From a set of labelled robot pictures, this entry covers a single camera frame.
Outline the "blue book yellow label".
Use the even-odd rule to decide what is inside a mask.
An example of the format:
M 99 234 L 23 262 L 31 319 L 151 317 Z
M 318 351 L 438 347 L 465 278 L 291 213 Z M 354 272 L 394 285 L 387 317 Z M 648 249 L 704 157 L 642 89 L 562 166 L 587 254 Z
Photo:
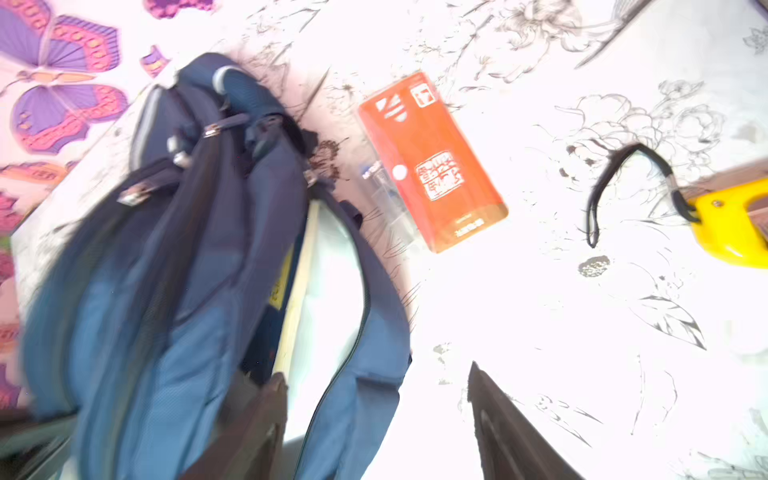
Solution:
M 272 376 L 285 317 L 285 298 L 291 280 L 293 257 L 294 248 L 291 247 L 284 258 L 261 320 L 240 364 L 241 371 L 257 385 L 263 385 Z

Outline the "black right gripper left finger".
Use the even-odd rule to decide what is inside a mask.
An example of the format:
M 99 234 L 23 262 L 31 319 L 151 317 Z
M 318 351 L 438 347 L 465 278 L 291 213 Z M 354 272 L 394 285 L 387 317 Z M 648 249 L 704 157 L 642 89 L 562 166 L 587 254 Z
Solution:
M 262 386 L 242 373 L 234 376 L 214 438 L 183 479 L 271 479 L 287 421 L 288 388 L 281 373 Z

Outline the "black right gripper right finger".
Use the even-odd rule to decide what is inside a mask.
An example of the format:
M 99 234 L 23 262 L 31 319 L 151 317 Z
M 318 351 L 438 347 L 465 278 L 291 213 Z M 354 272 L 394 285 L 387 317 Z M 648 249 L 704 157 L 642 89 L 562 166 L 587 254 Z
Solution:
M 581 480 L 477 363 L 468 376 L 475 437 L 486 480 Z

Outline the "red pencil box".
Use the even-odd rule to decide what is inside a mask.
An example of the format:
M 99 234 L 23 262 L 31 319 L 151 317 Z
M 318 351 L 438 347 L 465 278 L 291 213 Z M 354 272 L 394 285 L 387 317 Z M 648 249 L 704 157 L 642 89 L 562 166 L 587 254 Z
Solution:
M 357 114 L 432 252 L 507 218 L 501 195 L 425 73 L 373 94 Z

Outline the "yellow tape measure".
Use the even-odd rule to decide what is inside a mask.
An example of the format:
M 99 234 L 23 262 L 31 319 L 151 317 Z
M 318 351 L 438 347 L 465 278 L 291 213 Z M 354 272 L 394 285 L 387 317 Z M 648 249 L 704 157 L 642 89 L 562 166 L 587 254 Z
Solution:
M 597 211 L 602 194 L 635 154 L 647 158 L 660 171 L 673 211 L 691 226 L 696 242 L 706 253 L 735 266 L 767 268 L 767 161 L 749 162 L 682 187 L 670 163 L 642 143 L 613 153 L 593 187 L 586 210 L 590 247 L 599 241 Z

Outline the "navy blue student backpack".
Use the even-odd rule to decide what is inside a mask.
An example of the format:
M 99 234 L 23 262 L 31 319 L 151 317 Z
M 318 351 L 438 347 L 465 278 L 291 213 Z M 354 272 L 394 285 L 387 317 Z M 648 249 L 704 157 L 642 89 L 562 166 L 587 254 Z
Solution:
M 287 421 L 271 479 L 364 476 L 399 404 L 410 331 L 362 215 L 312 170 L 315 143 L 218 53 L 151 91 L 130 174 L 84 217 L 27 311 L 33 401 L 1 428 L 3 478 L 54 479 L 72 463 L 81 479 L 183 479 L 244 374 L 291 247 L 272 371 Z

